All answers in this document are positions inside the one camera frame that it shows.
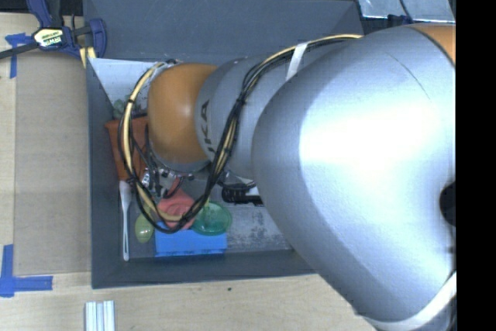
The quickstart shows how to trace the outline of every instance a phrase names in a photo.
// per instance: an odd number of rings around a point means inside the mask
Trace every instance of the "white utensil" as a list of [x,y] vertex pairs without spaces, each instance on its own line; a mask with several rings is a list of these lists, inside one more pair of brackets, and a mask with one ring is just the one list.
[[129,210],[129,205],[133,200],[133,193],[131,192],[131,186],[126,181],[119,182],[119,192],[121,195],[122,204],[122,257],[124,260],[129,260],[129,237],[128,237],[128,227],[127,227],[127,212]]

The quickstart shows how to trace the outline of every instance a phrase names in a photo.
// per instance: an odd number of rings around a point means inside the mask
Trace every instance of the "green egg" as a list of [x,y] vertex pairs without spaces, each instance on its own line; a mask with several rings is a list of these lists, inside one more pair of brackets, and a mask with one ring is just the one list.
[[153,235],[153,226],[148,222],[143,214],[140,214],[136,219],[136,223],[134,224],[134,233],[140,243],[147,243]]

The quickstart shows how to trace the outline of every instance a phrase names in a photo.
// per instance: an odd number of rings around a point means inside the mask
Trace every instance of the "yellow cable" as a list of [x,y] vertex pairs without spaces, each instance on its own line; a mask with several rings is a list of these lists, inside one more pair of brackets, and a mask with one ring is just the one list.
[[[315,43],[320,43],[326,40],[336,40],[336,39],[359,39],[362,37],[362,35],[355,35],[355,34],[343,34],[343,35],[332,35],[332,36],[325,36],[317,40],[312,40],[308,42],[309,44],[315,44]],[[276,58],[280,57],[281,55],[284,55],[286,53],[289,53],[293,50],[295,50],[296,46],[291,46],[288,47],[284,50],[281,50],[275,54],[272,54],[270,57],[268,57],[265,61],[263,61],[261,64],[259,64],[259,67],[257,68],[257,71],[261,70],[265,65],[269,64],[272,60],[275,60]],[[140,93],[141,88],[145,85],[145,83],[150,79],[150,77],[153,75],[153,73],[157,70],[157,68],[163,66],[164,63],[156,63],[154,64],[146,73],[140,78],[140,80],[136,83],[136,86],[129,96],[129,101],[126,104],[125,110],[124,110],[124,115],[122,117],[122,145],[123,145],[123,152],[124,152],[124,161],[126,162],[127,167],[132,170],[133,169],[133,157],[131,154],[131,149],[129,146],[129,124],[131,120],[131,112],[133,109],[133,104],[134,101],[136,100],[138,94]],[[249,88],[252,88],[257,82],[258,78],[254,79]],[[224,145],[222,147],[222,152],[219,155],[217,164],[215,166],[215,174],[220,173],[224,166],[226,165],[226,161],[228,160],[228,152],[229,148],[232,147],[233,141],[234,141],[234,135],[236,132],[236,123],[234,121],[231,122],[231,124],[228,127],[228,132],[226,135],[226,141],[224,142]],[[171,221],[171,222],[177,222],[181,219],[181,215],[169,215],[165,212],[160,211],[159,209],[155,209],[155,205],[153,205],[153,201],[148,195],[148,193],[141,188],[138,184],[136,185],[136,189],[138,190],[139,196],[145,201],[145,203],[151,208],[152,211],[155,213],[158,212],[158,214],[165,220]],[[196,210],[200,206],[200,202],[193,204],[193,209]]]
[[[163,66],[164,63],[159,62],[154,64],[145,74],[138,80],[136,86],[129,96],[129,100],[124,109],[124,114],[122,116],[122,151],[124,152],[124,161],[126,162],[126,166],[132,170],[133,169],[133,156],[131,154],[131,148],[129,146],[129,124],[131,120],[131,112],[133,110],[133,104],[140,93],[141,88],[145,85],[145,83],[150,79],[153,73],[157,70],[157,68]],[[181,219],[181,215],[169,215],[165,212],[155,209],[155,205],[150,198],[150,196],[139,186],[136,184],[136,189],[139,193],[139,196],[145,201],[145,203],[151,208],[151,210],[157,213],[165,220],[176,222]]]

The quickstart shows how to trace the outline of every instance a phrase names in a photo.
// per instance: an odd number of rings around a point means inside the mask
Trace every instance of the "brown object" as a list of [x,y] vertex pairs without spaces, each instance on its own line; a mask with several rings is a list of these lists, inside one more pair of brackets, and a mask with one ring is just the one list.
[[195,130],[195,103],[210,64],[180,64],[154,78],[148,91],[148,128],[153,152],[171,164],[207,160]]
[[433,40],[456,63],[456,26],[451,24],[420,23],[411,25]]
[[[146,116],[133,119],[133,136],[143,152],[146,151],[145,128],[147,122],[148,118]],[[107,122],[105,124],[105,127],[108,130],[108,135],[110,136],[110,143],[112,145],[112,154],[114,156],[117,175],[119,176],[120,181],[125,181],[129,178],[129,175],[127,174],[126,168],[124,167],[124,161],[121,158],[118,147],[117,132],[119,129],[119,120],[111,120],[110,122]],[[141,174],[145,170],[145,164],[137,150],[135,150],[133,153],[133,166],[136,170],[136,173],[141,178]]]

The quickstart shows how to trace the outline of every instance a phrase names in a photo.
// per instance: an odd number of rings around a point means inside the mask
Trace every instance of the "black connector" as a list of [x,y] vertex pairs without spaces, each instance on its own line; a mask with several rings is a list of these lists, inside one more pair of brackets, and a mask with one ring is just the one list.
[[223,188],[222,200],[233,204],[253,204],[256,207],[263,207],[264,203],[258,195],[246,195],[249,189]]

